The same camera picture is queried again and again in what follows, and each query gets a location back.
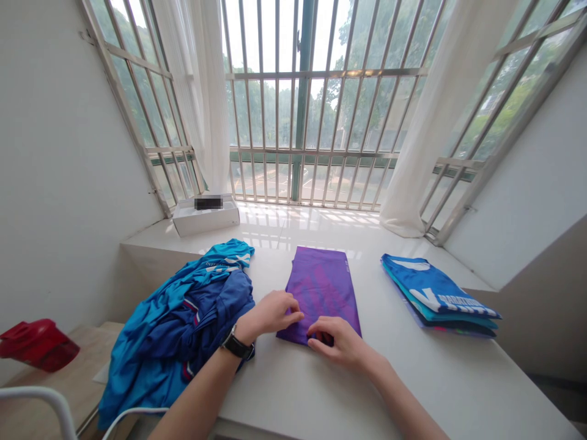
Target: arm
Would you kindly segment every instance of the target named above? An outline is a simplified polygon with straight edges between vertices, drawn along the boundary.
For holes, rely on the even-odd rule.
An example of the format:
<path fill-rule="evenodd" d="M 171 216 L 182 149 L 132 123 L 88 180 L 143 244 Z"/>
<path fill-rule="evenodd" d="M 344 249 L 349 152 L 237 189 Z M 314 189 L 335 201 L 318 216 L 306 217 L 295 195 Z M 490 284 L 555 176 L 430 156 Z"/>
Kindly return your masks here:
<path fill-rule="evenodd" d="M 373 350 L 342 318 L 320 317 L 310 326 L 312 350 L 327 359 L 365 374 L 377 388 L 391 418 L 406 439 L 448 439 L 444 431 L 420 405 L 385 357 Z M 331 340 L 334 346 L 320 340 Z"/>
<path fill-rule="evenodd" d="M 291 315 L 285 315 L 291 309 Z M 291 293 L 273 291 L 237 321 L 236 338 L 251 345 L 263 333 L 287 328 L 304 315 Z M 163 416 L 149 440 L 206 439 L 241 359 L 220 347 Z"/>

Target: hand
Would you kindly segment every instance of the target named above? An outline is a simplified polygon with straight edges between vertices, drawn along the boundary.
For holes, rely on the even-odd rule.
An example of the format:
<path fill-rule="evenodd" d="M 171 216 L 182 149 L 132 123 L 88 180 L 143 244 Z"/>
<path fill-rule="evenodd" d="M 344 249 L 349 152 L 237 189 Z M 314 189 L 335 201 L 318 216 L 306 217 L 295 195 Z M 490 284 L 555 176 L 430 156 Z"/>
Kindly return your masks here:
<path fill-rule="evenodd" d="M 334 346 L 330 347 L 313 338 L 308 340 L 308 346 L 328 360 L 349 369 L 364 373 L 371 362 L 381 358 L 342 318 L 318 318 L 308 329 L 308 336 L 314 333 L 322 340 L 330 341 L 333 337 Z"/>
<path fill-rule="evenodd" d="M 304 319 L 300 305 L 291 293 L 273 290 L 237 321 L 236 338 L 251 345 L 257 336 L 289 327 Z"/>

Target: white box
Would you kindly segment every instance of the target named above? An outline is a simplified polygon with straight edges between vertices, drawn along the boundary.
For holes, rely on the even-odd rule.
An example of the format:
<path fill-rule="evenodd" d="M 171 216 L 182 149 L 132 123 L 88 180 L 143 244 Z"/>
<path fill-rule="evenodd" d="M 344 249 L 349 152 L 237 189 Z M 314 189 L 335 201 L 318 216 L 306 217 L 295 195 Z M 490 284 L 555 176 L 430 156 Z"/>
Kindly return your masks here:
<path fill-rule="evenodd" d="M 222 194 L 222 209 L 197 211 L 194 199 L 181 200 L 173 213 L 173 224 L 180 237 L 240 224 L 237 204 L 231 194 Z"/>

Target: left hand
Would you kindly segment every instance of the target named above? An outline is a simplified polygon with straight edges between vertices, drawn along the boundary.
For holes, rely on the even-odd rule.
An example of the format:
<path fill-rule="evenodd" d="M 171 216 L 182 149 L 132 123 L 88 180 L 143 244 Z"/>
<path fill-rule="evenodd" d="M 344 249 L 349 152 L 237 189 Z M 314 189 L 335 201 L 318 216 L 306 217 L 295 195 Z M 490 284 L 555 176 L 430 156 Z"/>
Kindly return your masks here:
<path fill-rule="evenodd" d="M 304 319 L 300 305 L 291 293 L 273 290 L 237 321 L 236 338 L 251 345 L 257 336 L 283 330 Z"/>

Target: white countertop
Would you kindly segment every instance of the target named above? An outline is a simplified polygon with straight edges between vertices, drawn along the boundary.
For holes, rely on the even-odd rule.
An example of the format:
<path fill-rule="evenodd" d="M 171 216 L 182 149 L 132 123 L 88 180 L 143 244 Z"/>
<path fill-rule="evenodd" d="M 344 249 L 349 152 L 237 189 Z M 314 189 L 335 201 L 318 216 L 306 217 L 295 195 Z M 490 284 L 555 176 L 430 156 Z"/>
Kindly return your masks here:
<path fill-rule="evenodd" d="M 244 240 L 256 248 L 246 270 L 256 301 L 285 287 L 297 246 L 345 251 L 363 338 L 450 438 L 582 438 L 495 341 L 419 328 L 380 267 L 384 252 L 423 257 L 461 287 L 491 290 L 446 251 L 382 229 L 376 213 L 239 206 L 238 227 L 180 238 L 165 220 L 124 244 L 199 254 L 230 238 Z M 235 377 L 220 416 L 304 440 L 400 438 L 363 378 L 274 334 L 257 340 L 256 357 Z"/>

